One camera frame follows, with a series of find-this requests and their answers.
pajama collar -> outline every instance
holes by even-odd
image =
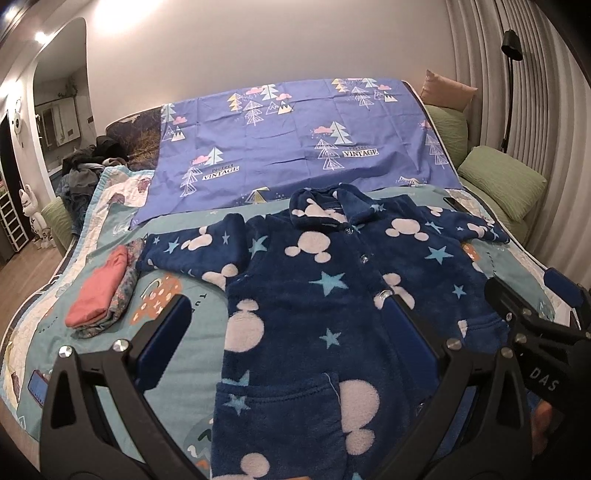
[[[340,183],[325,189],[301,189],[290,200],[291,223],[301,230],[367,223],[375,217],[374,201],[357,187]]]

curtain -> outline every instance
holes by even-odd
[[[519,35],[524,59],[514,62],[513,121],[507,153],[548,180],[525,218],[525,246],[542,263],[591,286],[591,89],[569,49],[529,0],[446,0],[456,79],[479,94],[465,112],[470,147],[500,148],[508,110],[503,32]]]

pile of clothes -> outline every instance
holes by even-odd
[[[56,188],[72,217],[72,233],[80,236],[84,217],[99,177],[107,167],[127,165],[127,155],[121,144],[106,135],[96,139],[96,146],[76,150],[64,158],[62,178]]]
[[[94,337],[125,313],[138,281],[135,264],[144,246],[141,238],[119,245],[84,282],[65,320],[67,327],[76,330],[75,337]]]

white figurine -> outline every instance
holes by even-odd
[[[53,242],[51,241],[51,229],[47,226],[47,222],[39,211],[39,203],[37,197],[30,185],[25,185],[24,190],[19,190],[21,196],[22,211],[29,217],[33,231],[41,239],[41,248],[48,248]]]

tan pillow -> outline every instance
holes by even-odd
[[[477,91],[477,88],[427,70],[427,76],[421,91],[421,100],[427,105],[453,108],[463,112]]]

